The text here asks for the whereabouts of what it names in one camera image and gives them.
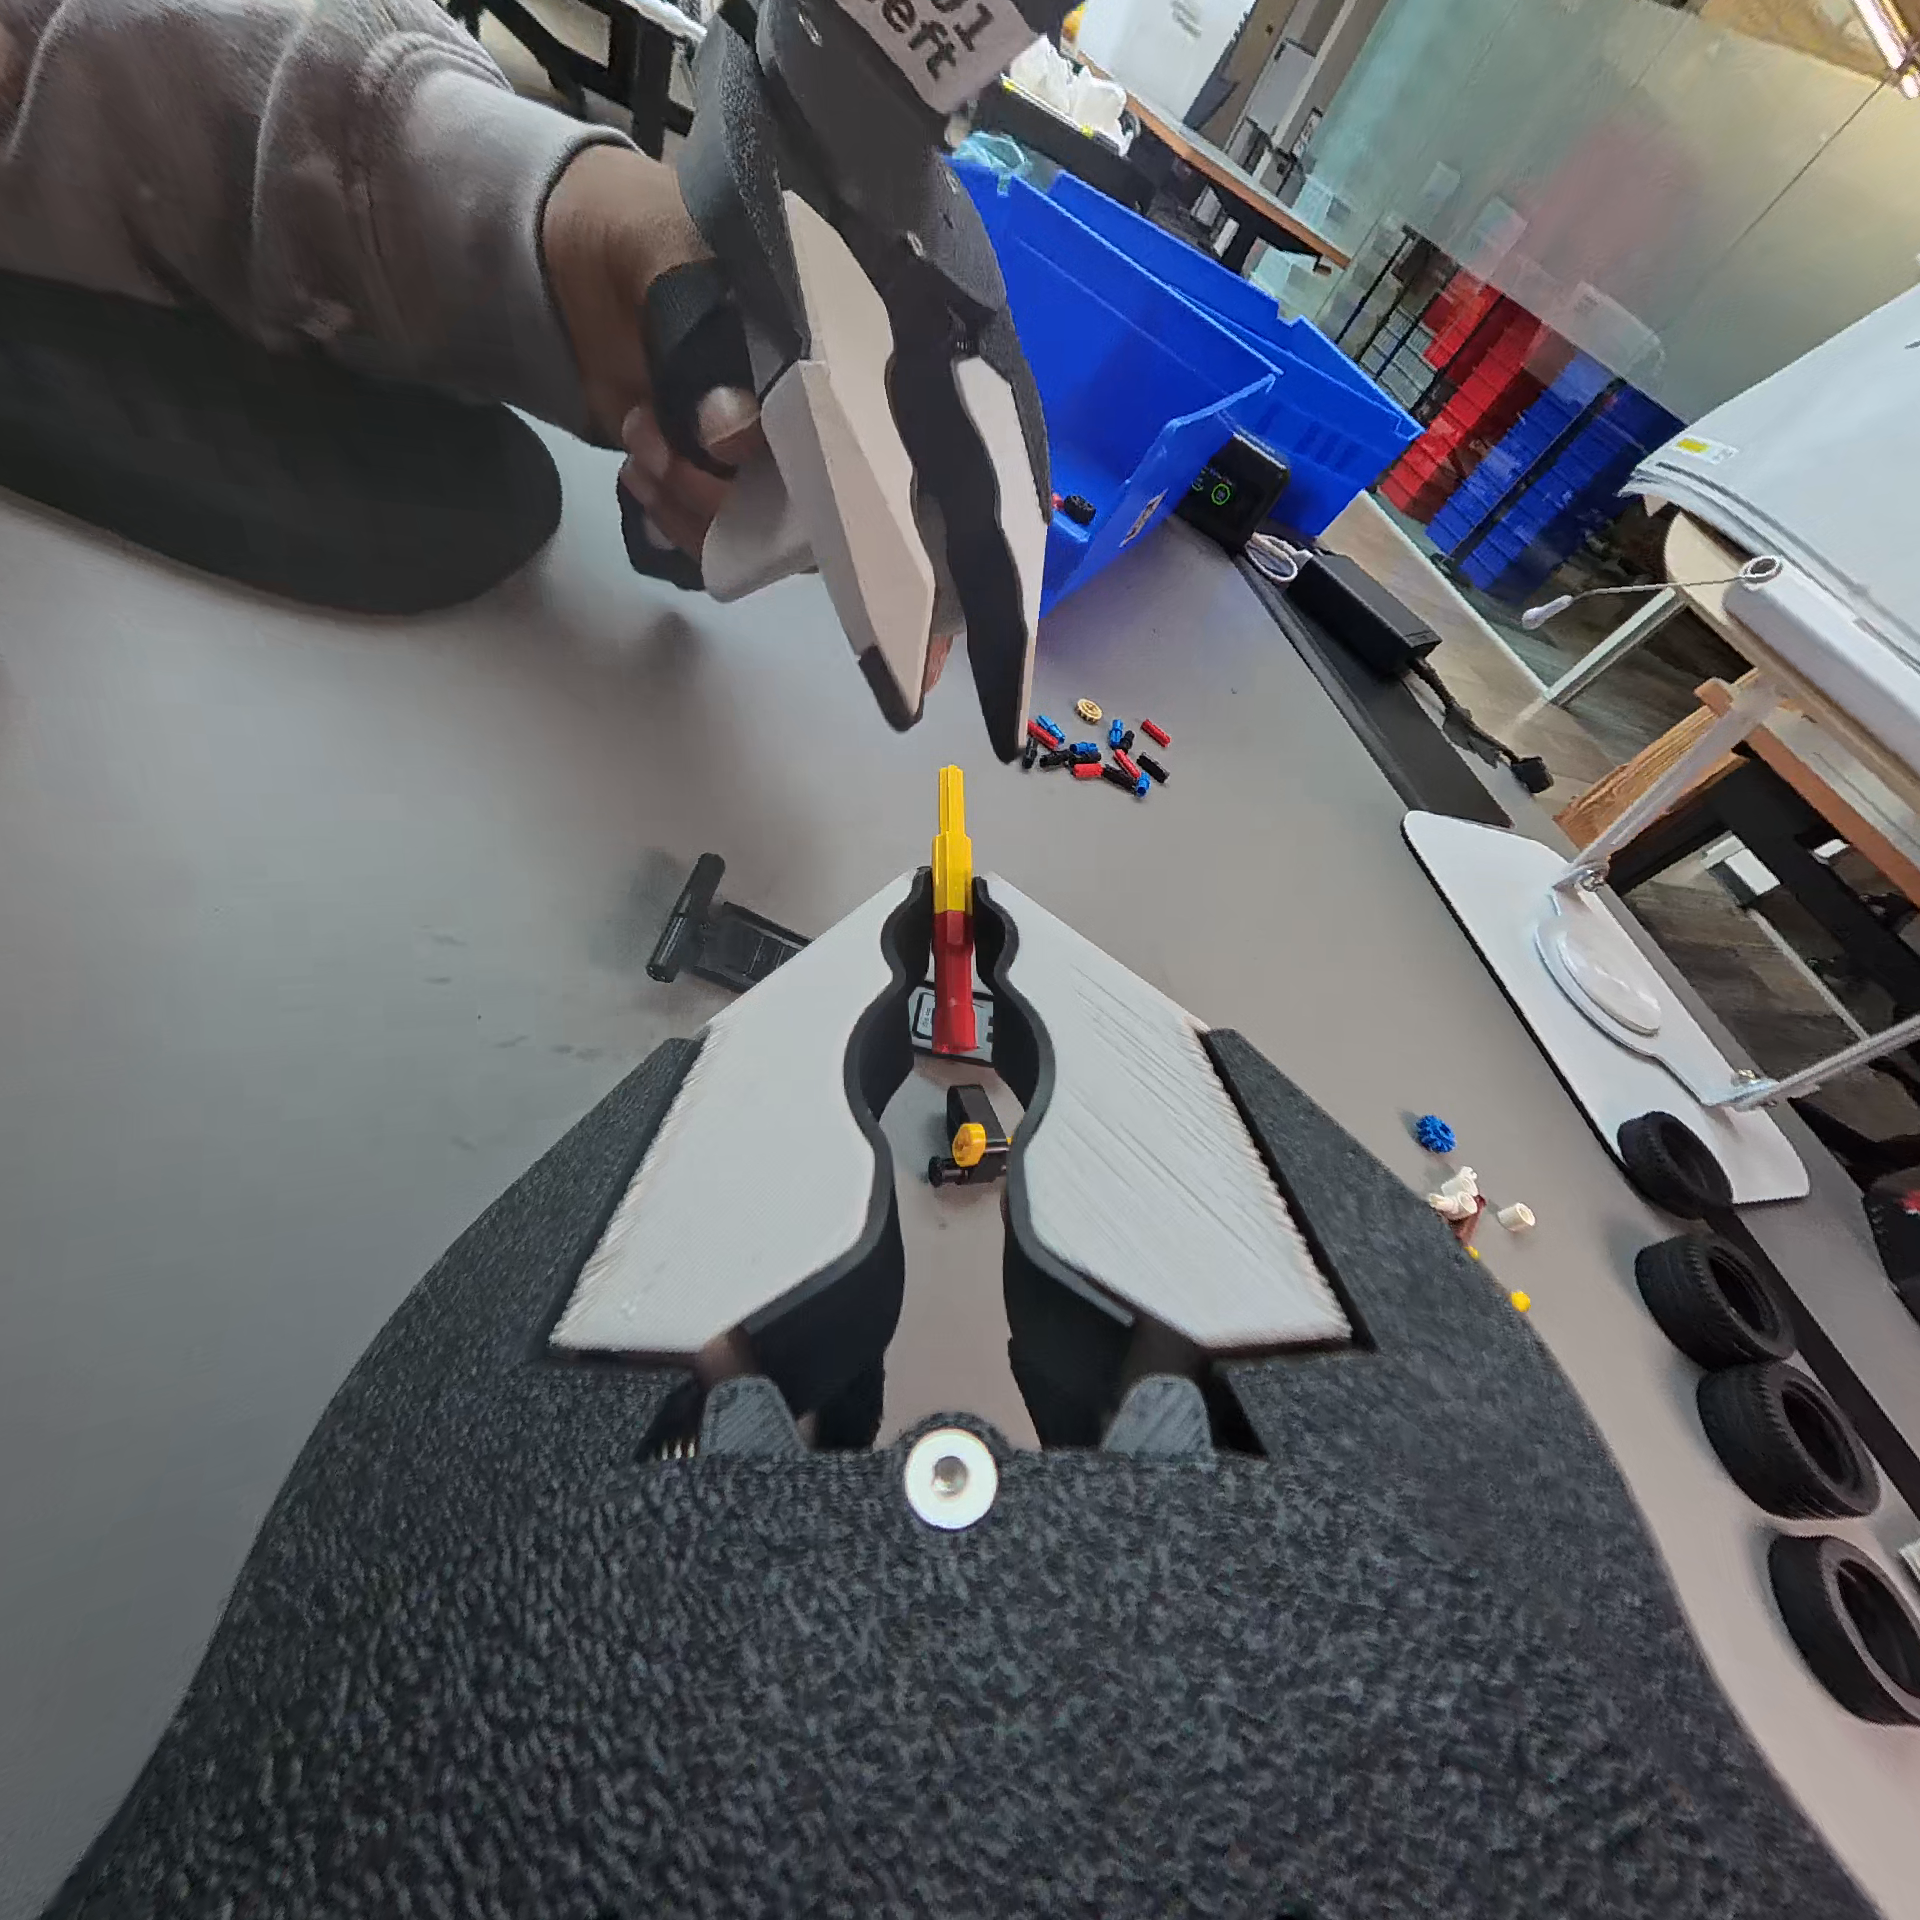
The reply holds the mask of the person's left hand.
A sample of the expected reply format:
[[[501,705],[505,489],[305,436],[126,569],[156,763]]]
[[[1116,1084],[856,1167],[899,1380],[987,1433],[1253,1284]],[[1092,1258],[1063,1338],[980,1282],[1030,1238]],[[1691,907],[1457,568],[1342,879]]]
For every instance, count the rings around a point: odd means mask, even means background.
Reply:
[[[545,194],[540,255],[580,379],[585,442],[622,454],[620,484],[641,531],[700,560],[731,472],[766,443],[751,388],[700,398],[702,463],[675,451],[655,416],[644,298],[659,278],[705,259],[676,177],[628,147],[577,150]]]

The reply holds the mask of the crumpled white plastic bags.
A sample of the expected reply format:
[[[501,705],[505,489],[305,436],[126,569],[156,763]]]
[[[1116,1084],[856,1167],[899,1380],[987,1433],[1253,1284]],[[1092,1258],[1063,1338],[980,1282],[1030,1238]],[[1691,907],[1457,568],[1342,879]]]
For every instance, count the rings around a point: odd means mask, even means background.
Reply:
[[[1125,88],[1099,79],[1049,39],[1032,41],[1003,79],[1076,134],[1103,140],[1119,155],[1128,152],[1134,134]]]

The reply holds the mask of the grey desk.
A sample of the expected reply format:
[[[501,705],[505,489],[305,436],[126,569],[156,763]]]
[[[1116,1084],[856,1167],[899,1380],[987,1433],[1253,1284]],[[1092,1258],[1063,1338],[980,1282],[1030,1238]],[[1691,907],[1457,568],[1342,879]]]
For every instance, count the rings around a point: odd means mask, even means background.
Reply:
[[[1253,587],[1171,526],[1041,635],[1039,705],[1172,732],[1149,800],[999,767],[963,664],[896,734],[817,587],[636,579],[612,466],[465,608],[361,620],[5,506],[5,1916],[131,1790],[324,1407],[445,1249],[715,998],[644,975],[692,857],[817,934],[980,864],[1243,1034],[1408,1187],[1439,1113],[1728,1698],[1886,1916],[1915,1730],[1807,1678],[1696,1426],[1623,1184]]]

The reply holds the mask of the blue plastic parts bin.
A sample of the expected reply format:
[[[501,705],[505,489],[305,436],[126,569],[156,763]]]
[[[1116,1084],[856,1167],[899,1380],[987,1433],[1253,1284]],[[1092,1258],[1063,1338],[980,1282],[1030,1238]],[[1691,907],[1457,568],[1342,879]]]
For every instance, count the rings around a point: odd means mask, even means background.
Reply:
[[[1236,427],[1195,361],[1199,315],[1023,182],[955,170],[992,241],[1047,427],[1049,497],[1039,611],[1171,516]]]
[[[1324,536],[1420,436],[1413,416],[1317,326],[1285,319],[1276,298],[1212,255],[1076,177],[1055,177],[1049,196],[1199,315],[1192,361],[1223,394],[1248,387],[1248,366],[1262,364],[1264,392],[1236,400],[1228,418],[1285,460],[1283,526]]]

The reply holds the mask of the red and yellow toy axle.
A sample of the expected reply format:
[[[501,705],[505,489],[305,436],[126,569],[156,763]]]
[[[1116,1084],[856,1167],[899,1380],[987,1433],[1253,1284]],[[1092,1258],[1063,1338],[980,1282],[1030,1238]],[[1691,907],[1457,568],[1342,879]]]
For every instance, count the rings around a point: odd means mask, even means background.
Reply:
[[[974,848],[965,771],[940,771],[940,819],[931,844],[933,1052],[959,1058],[976,1047]]]

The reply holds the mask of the black yellow toy joint piece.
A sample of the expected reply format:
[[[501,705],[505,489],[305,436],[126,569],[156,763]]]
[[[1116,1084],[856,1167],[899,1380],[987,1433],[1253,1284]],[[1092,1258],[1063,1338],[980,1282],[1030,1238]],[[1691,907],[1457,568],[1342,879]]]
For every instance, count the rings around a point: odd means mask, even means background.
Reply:
[[[1013,1142],[982,1084],[955,1084],[947,1091],[947,1146],[928,1160],[928,1184],[992,1187],[1005,1178]]]

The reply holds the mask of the wire page holder arm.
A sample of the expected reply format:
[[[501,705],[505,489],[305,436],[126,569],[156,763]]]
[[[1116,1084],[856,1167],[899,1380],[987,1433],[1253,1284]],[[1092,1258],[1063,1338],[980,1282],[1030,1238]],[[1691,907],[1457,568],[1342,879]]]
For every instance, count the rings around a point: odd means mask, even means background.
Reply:
[[[1582,592],[1561,592],[1555,600],[1543,603],[1529,607],[1520,615],[1520,625],[1527,634],[1536,634],[1548,623],[1561,617],[1573,607],[1601,600],[1601,598],[1645,598],[1645,594],[1662,594],[1662,592],[1679,592],[1691,587],[1717,587],[1717,585],[1768,585],[1784,575],[1784,560],[1779,555],[1755,555],[1745,560],[1737,572],[1723,572],[1718,577],[1704,580],[1665,580],[1662,585],[1607,585],[1607,587],[1589,587]]]

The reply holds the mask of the white metal book stand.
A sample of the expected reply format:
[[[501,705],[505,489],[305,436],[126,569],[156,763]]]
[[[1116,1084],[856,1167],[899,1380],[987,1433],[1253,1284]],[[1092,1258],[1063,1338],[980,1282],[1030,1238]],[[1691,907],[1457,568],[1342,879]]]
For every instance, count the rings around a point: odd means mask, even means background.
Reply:
[[[1608,870],[1791,694],[1814,696],[1915,772],[1918,651],[1910,662],[1892,650],[1790,566],[1774,584],[1728,585],[1726,607],[1759,648],[1755,678],[1589,846],[1557,857],[1524,835],[1420,809],[1400,831],[1613,1156],[1623,1121],[1672,1113],[1717,1155],[1740,1209],[1804,1198],[1811,1188],[1772,1112],[1905,1049],[1918,1020],[1908,1015],[1787,1078],[1737,1071],[1624,931],[1605,895]]]

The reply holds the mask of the toy instruction booklet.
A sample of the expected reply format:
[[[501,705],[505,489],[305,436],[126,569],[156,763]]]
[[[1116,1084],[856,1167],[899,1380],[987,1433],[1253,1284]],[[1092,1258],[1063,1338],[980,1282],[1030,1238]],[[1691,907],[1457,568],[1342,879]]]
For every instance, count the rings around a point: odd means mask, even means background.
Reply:
[[[1918,643],[1918,291],[1655,449],[1623,483]]]

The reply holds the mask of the black device with green lights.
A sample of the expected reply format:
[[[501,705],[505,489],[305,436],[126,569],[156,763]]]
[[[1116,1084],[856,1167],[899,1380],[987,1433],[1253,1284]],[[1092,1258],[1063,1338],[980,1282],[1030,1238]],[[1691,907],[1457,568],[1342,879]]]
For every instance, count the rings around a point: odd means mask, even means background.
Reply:
[[[1245,552],[1288,488],[1288,463],[1233,433],[1191,481],[1174,514],[1228,555]]]

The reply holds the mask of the background wooden office desk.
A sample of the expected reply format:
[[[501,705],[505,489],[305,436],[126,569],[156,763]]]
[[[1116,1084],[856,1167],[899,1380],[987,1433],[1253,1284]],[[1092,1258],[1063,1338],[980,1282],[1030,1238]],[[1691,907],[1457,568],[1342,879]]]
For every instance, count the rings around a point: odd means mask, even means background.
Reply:
[[[1230,273],[1245,275],[1256,244],[1307,257],[1312,271],[1321,275],[1351,268],[1351,251],[1312,230],[1300,214],[1286,209],[1273,191],[1260,185],[1245,167],[1171,110],[1125,90],[1121,115],[1128,115],[1136,130],[1143,134],[1148,155],[1159,154],[1171,160],[1174,171],[1187,171],[1198,182],[1195,191],[1199,194],[1212,194],[1223,206],[1233,224],[1233,236],[1220,257]],[[1103,136],[1038,107],[1038,122],[1023,134],[1023,140],[1063,171],[1083,178],[1094,192],[1143,220],[1149,218],[1161,182],[1149,177],[1128,154],[1119,154]]]

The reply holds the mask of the black power adapter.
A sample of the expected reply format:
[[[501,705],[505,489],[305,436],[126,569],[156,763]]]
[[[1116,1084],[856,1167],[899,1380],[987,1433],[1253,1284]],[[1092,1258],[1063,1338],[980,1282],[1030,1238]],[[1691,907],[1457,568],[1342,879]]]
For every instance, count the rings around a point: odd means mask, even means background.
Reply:
[[[1439,646],[1439,635],[1353,558],[1312,552],[1285,592],[1381,682],[1403,682]]]

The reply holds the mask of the black curved toy roof assembly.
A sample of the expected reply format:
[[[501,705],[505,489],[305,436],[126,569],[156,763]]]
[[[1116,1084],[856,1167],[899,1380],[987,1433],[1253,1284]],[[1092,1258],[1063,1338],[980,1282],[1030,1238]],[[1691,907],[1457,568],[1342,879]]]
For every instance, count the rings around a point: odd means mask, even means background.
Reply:
[[[705,985],[740,994],[756,988],[783,962],[800,953],[808,937],[761,913],[721,897],[726,862],[718,854],[700,854],[689,864],[644,961],[644,975],[671,985],[695,976]],[[974,985],[974,1046],[959,1052],[934,1046],[933,1026],[940,1014],[940,978],[933,968],[909,994],[908,1026],[916,1052],[931,1058],[992,1064],[995,999]]]

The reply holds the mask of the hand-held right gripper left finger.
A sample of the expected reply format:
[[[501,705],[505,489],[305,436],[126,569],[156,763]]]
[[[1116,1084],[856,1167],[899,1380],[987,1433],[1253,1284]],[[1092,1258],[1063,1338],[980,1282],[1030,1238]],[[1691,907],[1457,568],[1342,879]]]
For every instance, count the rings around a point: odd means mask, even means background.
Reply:
[[[880,1122],[915,1067],[928,947],[919,870],[705,1022],[549,1352],[681,1366],[709,1385],[733,1360],[821,1448],[872,1442],[904,1296]]]

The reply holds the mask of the stack of red blue bins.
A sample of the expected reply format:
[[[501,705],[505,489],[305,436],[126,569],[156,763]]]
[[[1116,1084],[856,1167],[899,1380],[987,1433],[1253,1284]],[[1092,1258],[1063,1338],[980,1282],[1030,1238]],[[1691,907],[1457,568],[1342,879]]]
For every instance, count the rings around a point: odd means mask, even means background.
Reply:
[[[1470,273],[1428,319],[1422,433],[1376,497],[1456,584],[1516,608],[1607,536],[1630,474],[1687,420]]]

